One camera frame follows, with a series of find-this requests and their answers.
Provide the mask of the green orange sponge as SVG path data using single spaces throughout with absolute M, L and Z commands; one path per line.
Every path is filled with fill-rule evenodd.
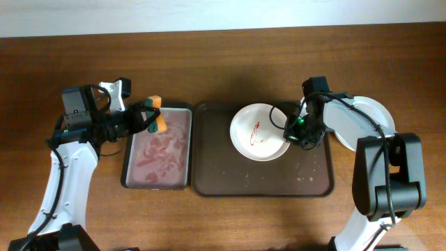
M 149 133 L 162 134 L 167 130 L 167 125 L 161 115 L 162 99 L 159 96 L 149 96 L 144 102 L 147 131 Z

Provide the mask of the pale green plate front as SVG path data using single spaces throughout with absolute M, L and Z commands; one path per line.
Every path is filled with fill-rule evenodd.
M 254 103 L 232 118 L 230 138 L 236 150 L 250 160 L 270 161 L 284 155 L 290 144 L 283 138 L 286 115 L 272 105 Z

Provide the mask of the white plate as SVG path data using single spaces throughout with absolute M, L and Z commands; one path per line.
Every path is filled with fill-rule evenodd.
M 396 133 L 394 120 L 389 111 L 378 101 L 364 97 L 355 96 L 351 104 L 363 112 L 367 113 L 375 122 L 387 129 L 384 131 L 385 136 L 389 137 Z

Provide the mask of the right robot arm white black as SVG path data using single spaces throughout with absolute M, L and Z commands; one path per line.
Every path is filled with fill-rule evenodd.
M 374 250 L 400 220 L 426 204 L 421 140 L 377 122 L 355 106 L 352 95 L 331 92 L 325 77 L 305 80 L 302 91 L 302 102 L 285 123 L 284 139 L 310 151 L 327 132 L 336 132 L 355 148 L 355 210 L 327 249 Z

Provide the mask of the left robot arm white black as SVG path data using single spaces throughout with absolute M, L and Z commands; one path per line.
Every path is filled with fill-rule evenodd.
M 40 210 L 24 238 L 9 250 L 97 250 L 86 233 L 89 186 L 105 142 L 115 142 L 146 130 L 160 117 L 155 103 L 146 99 L 128 109 L 111 111 L 113 98 L 98 108 L 94 85 L 62 92 L 65 114 L 46 140 L 51 151 L 51 172 Z

